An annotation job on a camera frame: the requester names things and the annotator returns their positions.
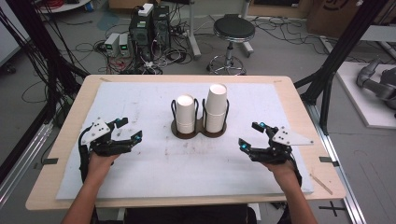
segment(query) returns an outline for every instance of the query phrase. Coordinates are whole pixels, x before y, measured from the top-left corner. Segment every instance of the stool seat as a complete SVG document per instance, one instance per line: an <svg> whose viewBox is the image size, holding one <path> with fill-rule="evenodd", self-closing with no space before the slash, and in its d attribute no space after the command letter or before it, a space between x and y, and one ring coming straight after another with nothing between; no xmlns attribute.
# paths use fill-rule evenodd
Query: stool seat
<svg viewBox="0 0 396 224"><path fill-rule="evenodd" d="M213 31L218 37L236 42L247 42L255 34L254 25L239 17L223 17L215 21Z"/></svg>

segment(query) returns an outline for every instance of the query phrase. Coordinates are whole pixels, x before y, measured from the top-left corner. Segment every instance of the round stool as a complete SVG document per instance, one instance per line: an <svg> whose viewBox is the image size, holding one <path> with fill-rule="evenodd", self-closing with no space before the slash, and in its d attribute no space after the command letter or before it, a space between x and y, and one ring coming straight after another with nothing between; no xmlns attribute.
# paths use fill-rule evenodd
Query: round stool
<svg viewBox="0 0 396 224"><path fill-rule="evenodd" d="M217 75L245 75L246 69L241 60L232 56L233 43L243 43L252 39L255 33L254 25L236 16L225 16L215 21L213 32L221 39L230 41L230 44L226 54L214 57L206 70Z"/></svg>

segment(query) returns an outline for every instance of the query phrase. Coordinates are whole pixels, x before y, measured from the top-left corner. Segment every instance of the stool base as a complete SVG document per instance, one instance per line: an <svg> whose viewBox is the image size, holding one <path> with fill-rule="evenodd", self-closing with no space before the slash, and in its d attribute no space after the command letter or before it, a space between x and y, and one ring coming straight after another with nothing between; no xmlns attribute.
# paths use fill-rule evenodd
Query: stool base
<svg viewBox="0 0 396 224"><path fill-rule="evenodd" d="M231 62L227 64L225 55L214 57L206 67L206 70L210 72L210 74L216 75L244 76L247 73L241 60L231 56Z"/></svg>

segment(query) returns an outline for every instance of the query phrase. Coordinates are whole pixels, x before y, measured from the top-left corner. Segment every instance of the human hand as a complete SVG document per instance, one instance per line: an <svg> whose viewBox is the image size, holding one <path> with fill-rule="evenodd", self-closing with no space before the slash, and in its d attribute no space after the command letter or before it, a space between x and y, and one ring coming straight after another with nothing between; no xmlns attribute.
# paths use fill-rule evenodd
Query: human hand
<svg viewBox="0 0 396 224"><path fill-rule="evenodd" d="M294 173L293 164L290 161L286 161L282 164L262 164L274 174L277 184L285 193L293 190L300 190L300 185Z"/></svg>
<svg viewBox="0 0 396 224"><path fill-rule="evenodd" d="M92 152L90 156L88 174L87 178L85 179L84 185L90 185L95 188L100 188L106 178L108 171L110 170L111 164L118 156L119 155L101 157L98 156L95 152Z"/></svg>

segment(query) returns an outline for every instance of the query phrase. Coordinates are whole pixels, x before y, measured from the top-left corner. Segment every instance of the white cup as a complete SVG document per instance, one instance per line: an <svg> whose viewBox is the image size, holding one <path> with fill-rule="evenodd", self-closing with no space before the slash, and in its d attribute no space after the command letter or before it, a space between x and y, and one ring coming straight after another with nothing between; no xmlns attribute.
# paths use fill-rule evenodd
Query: white cup
<svg viewBox="0 0 396 224"><path fill-rule="evenodd" d="M194 132L194 124L195 124L195 122L190 123L190 124L181 124L181 123L177 122L176 126L177 126L177 130L180 133L192 133L192 132Z"/></svg>
<svg viewBox="0 0 396 224"><path fill-rule="evenodd" d="M204 114L204 128L210 133L218 133L221 131L226 113L220 115L213 115L207 113L207 121L206 114Z"/></svg>
<svg viewBox="0 0 396 224"><path fill-rule="evenodd" d="M192 96L183 94L177 97L176 122L182 125L189 125L195 122L195 104Z"/></svg>
<svg viewBox="0 0 396 224"><path fill-rule="evenodd" d="M221 115L227 110L227 87L223 84L213 84L205 102L205 109L212 115Z"/></svg>

